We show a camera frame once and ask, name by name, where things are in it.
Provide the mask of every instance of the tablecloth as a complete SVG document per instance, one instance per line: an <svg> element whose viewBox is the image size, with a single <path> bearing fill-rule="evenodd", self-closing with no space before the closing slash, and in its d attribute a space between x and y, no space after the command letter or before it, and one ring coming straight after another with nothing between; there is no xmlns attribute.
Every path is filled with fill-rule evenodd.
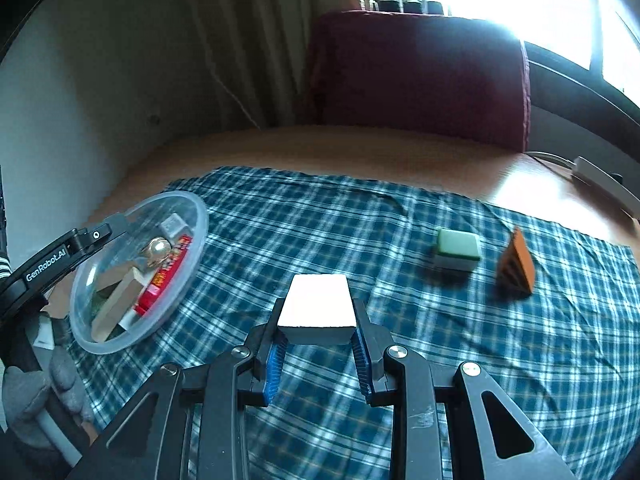
<svg viewBox="0 0 640 480"><path fill-rule="evenodd" d="M98 427L162 363L202 364L244 341L295 274L342 273L397 342L441 364L480 363L578 478L610 478L640 433L640 276L629 248L463 196L346 176L226 167L168 189L206 203L204 256L148 339L104 356L70 346ZM512 301L495 267L515 226L536 287ZM431 268L439 227L479 235L468 280ZM290 346L273 404L247 413L251 478L387 478L391 423L390 408L364 402L350 348ZM450 475L446 448L443 457Z"/></svg>

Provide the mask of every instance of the wall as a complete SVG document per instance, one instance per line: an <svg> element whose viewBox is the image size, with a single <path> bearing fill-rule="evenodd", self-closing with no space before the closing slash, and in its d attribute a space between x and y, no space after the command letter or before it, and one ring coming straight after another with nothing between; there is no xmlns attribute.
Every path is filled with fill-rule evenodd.
<svg viewBox="0 0 640 480"><path fill-rule="evenodd" d="M640 197L640 164L606 140L577 124L531 107L529 149L574 160L586 158L607 173L619 173L625 187Z"/></svg>
<svg viewBox="0 0 640 480"><path fill-rule="evenodd" d="M0 64L14 267L153 147L216 128L212 92L185 0L45 0Z"/></svg>

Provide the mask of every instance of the red package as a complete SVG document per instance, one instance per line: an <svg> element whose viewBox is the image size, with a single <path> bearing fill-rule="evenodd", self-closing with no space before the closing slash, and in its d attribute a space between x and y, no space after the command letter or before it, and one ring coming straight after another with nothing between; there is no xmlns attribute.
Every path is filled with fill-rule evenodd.
<svg viewBox="0 0 640 480"><path fill-rule="evenodd" d="M140 294L138 302L133 307L140 316L146 314L146 311L153 306L160 294L162 294L167 288L167 285L169 285L169 282L171 282L172 277L178 271L180 264L184 260L184 255L187 253L191 239L189 235L182 235L178 238L169 256L162 262L159 269L156 270L156 273L151 279L151 282L146 286L144 292Z"/></svg>

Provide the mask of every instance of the maroon fabric panel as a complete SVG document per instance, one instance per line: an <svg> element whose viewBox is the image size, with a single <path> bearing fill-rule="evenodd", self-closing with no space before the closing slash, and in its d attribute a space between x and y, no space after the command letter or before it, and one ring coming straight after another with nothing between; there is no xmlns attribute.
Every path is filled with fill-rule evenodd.
<svg viewBox="0 0 640 480"><path fill-rule="evenodd" d="M332 12L314 26L307 71L314 123L527 147L529 61L522 42L495 23Z"/></svg>

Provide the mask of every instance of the gloved hand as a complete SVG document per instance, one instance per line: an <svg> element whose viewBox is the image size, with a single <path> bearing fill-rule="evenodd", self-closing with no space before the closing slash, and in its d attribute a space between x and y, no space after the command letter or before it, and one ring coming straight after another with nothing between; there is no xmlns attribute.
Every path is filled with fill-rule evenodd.
<svg viewBox="0 0 640 480"><path fill-rule="evenodd" d="M62 346L55 346L48 373L42 370L23 372L15 366L4 372L2 403L7 425L27 446L55 449L35 420L44 409L52 387L71 415L83 422L91 422L94 418L75 363Z"/></svg>

